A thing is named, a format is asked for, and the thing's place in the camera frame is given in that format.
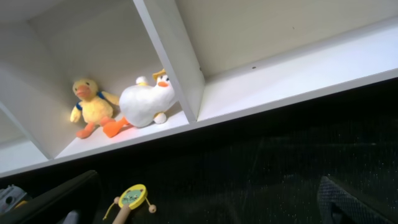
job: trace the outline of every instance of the blue backpack strap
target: blue backpack strap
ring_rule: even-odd
[[[101,91],[97,92],[97,96],[99,96],[101,99],[105,100],[105,96],[102,94]]]
[[[80,104],[79,104],[80,102],[77,102],[77,104],[76,104],[76,108],[78,109],[78,110],[83,110],[83,108],[80,106]]]

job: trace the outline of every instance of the orange foot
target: orange foot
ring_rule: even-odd
[[[99,125],[101,125],[103,127],[103,126],[105,126],[105,124],[108,124],[109,122],[115,122],[115,120],[113,118],[106,116],[101,119],[101,121],[99,122]]]
[[[127,124],[129,124],[128,121],[123,117],[120,121],[109,122],[108,124],[105,124],[103,131],[107,137],[112,138],[115,137],[115,135],[120,132],[120,129]]]
[[[83,130],[80,130],[76,133],[76,136],[81,139],[85,139],[92,134],[94,131],[95,124],[88,123]]]

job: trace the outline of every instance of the stuffed animal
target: stuffed animal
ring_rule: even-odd
[[[155,122],[162,124],[167,117],[164,113],[177,101],[166,71],[152,75],[156,86],[149,86],[145,77],[139,77],[134,86],[126,88],[120,97],[120,110],[124,117],[104,126],[104,133],[113,137],[127,124],[141,128]]]
[[[119,105],[119,98],[105,91],[98,91],[98,85],[90,79],[81,79],[73,84],[73,92],[81,100],[76,104],[70,115],[71,122],[78,122],[81,114],[87,123],[83,130],[76,133],[78,138],[84,139],[92,134],[96,125],[104,126],[114,121],[112,106]]]

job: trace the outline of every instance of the orange beak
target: orange beak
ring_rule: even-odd
[[[91,90],[86,85],[81,85],[77,88],[76,95],[79,97],[87,97],[91,94]]]
[[[169,86],[169,84],[167,84],[166,82],[159,82],[157,85],[161,86],[161,87],[168,87]]]

